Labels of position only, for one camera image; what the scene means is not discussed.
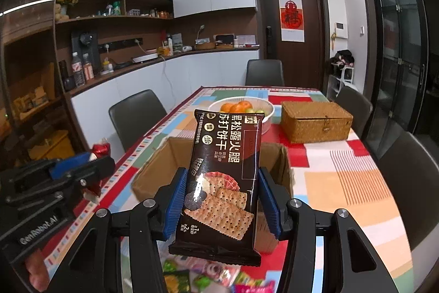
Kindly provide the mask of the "person's left hand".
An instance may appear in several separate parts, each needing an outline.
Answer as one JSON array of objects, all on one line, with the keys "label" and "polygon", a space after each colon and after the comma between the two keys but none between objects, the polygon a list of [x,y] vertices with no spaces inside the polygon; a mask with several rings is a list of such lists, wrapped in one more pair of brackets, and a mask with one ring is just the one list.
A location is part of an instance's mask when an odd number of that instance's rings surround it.
[{"label": "person's left hand", "polygon": [[45,266],[45,257],[40,249],[35,250],[25,260],[25,267],[29,273],[29,281],[38,292],[44,292],[50,283],[48,269]]}]

